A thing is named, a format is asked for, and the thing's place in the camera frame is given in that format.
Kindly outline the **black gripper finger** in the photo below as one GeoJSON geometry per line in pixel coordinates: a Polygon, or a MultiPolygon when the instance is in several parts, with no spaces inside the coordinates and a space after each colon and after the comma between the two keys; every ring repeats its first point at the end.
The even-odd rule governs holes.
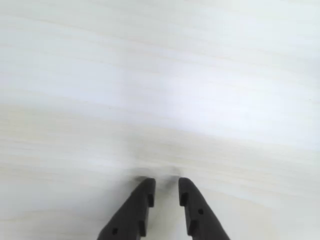
{"type": "Polygon", "coordinates": [[[200,190],[189,178],[179,178],[178,193],[179,205],[184,207],[187,234],[192,239],[230,239],[200,190]]]}
{"type": "Polygon", "coordinates": [[[99,240],[139,240],[147,235],[149,208],[155,203],[156,180],[144,179],[98,235],[99,240]]]}

